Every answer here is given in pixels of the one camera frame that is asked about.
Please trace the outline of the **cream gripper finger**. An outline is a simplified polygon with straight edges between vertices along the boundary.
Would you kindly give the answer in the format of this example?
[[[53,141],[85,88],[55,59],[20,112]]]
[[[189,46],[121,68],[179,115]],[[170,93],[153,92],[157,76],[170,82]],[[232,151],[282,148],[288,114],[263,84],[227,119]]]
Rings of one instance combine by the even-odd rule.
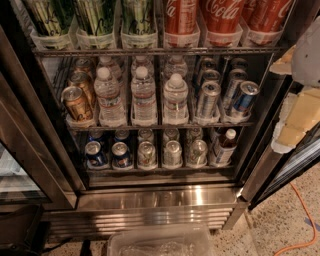
[[[271,148],[279,154],[293,150],[320,121],[320,89],[307,86],[285,98],[273,132]]]
[[[295,49],[296,46],[292,46],[289,50],[287,50],[277,61],[275,61],[270,66],[269,71],[278,75],[291,75],[291,62]]]

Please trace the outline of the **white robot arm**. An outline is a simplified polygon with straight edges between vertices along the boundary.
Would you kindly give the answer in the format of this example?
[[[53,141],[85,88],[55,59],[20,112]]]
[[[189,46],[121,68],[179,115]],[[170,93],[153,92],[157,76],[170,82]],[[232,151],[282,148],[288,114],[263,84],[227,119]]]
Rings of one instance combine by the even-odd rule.
[[[270,71],[291,75],[294,82],[303,86],[298,94],[286,96],[274,128],[271,148],[286,154],[320,121],[320,17],[272,64]]]

